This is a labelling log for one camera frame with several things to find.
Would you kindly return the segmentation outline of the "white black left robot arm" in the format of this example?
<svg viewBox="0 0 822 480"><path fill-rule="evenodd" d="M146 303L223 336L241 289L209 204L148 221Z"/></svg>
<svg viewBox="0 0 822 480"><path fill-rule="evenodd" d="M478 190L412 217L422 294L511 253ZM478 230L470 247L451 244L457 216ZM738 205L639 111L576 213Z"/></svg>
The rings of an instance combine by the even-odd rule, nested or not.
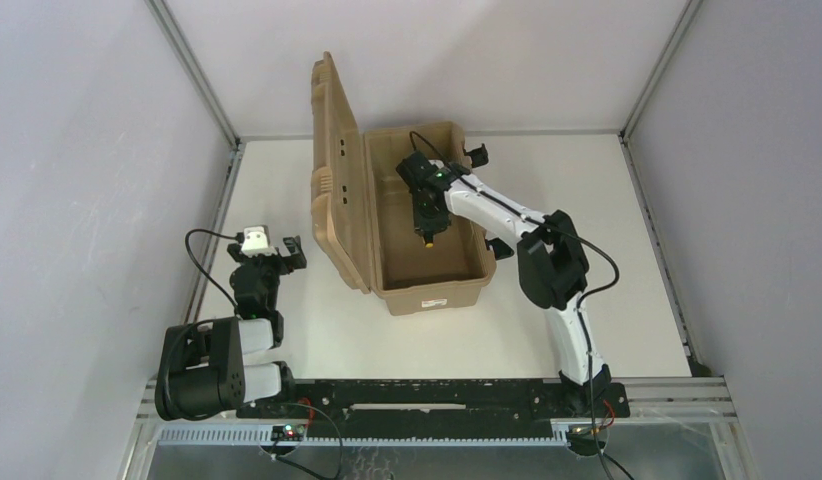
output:
<svg viewBox="0 0 822 480"><path fill-rule="evenodd" d="M229 277L233 315L166 330L154 395L162 419L201 421L256 400L293 398L295 381L285 362L250 365L245 358L282 344L280 280L306 268L307 259L298 236L284 238L286 254L257 246L256 239L240 234L227 247L237 264Z"/></svg>

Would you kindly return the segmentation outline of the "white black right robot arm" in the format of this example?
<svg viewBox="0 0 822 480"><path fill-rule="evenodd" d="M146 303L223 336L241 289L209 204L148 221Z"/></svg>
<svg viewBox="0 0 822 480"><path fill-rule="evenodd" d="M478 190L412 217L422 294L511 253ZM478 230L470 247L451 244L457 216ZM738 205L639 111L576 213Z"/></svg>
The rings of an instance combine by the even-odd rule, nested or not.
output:
<svg viewBox="0 0 822 480"><path fill-rule="evenodd" d="M426 244L455 216L481 226L514 252L520 288L552 329L561 381L584 400L594 401L610 384L611 374L596 349L586 313L591 292L584 250L590 244L576 233L570 216L525 207L474 174L435 168L400 177L412 196L415 231Z"/></svg>

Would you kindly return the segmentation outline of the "tan plastic toolbox bin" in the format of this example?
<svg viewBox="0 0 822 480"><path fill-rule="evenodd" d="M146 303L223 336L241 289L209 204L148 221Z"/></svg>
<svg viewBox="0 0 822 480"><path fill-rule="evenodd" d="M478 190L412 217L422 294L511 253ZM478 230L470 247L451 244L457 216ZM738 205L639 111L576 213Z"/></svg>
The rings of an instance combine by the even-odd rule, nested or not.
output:
<svg viewBox="0 0 822 480"><path fill-rule="evenodd" d="M468 166L462 127L440 121L360 131L330 52L312 68L311 107L312 232L343 282L376 294L394 316L475 305L496 271L485 230L452 217L426 248L395 171L416 148Z"/></svg>

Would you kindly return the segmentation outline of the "black near toolbox latch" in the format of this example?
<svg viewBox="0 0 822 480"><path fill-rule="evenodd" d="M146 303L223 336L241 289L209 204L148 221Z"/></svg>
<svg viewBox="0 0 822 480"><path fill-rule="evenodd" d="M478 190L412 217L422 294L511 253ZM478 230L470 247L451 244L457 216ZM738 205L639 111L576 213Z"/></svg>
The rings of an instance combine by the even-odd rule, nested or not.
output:
<svg viewBox="0 0 822 480"><path fill-rule="evenodd" d="M515 254L514 249L500 238L486 239L485 245L496 261L511 258Z"/></svg>

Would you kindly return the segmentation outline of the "black toolbox latch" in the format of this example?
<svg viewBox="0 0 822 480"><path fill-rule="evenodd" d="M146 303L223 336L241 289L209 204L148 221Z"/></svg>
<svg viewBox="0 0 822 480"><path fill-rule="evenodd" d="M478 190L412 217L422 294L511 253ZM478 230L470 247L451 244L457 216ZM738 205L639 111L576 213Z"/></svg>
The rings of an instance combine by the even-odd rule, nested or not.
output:
<svg viewBox="0 0 822 480"><path fill-rule="evenodd" d="M496 261L511 258L515 254L514 249L500 238L486 239L485 245Z"/></svg>
<svg viewBox="0 0 822 480"><path fill-rule="evenodd" d="M480 168L489 164L489 153L484 143L471 150L463 150L464 156L469 159L472 169Z"/></svg>

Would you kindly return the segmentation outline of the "black far toolbox latch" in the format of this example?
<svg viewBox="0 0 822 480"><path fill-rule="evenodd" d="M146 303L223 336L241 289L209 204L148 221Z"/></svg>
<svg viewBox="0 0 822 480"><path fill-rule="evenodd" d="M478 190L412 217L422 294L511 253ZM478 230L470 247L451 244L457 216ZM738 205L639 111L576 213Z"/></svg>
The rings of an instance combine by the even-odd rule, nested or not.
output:
<svg viewBox="0 0 822 480"><path fill-rule="evenodd" d="M480 168L489 164L489 153L484 143L471 150L463 150L464 156L469 159L472 169Z"/></svg>

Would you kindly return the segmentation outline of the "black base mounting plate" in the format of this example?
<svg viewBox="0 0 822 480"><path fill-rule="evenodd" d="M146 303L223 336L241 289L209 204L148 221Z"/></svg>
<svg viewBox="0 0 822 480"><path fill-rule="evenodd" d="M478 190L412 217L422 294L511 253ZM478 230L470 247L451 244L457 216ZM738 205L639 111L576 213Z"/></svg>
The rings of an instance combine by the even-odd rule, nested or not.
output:
<svg viewBox="0 0 822 480"><path fill-rule="evenodd" d="M286 402L256 400L240 419L308 420L350 432L538 433L542 424L599 423L631 415L628 394L612 383L594 407L558 380L298 380Z"/></svg>

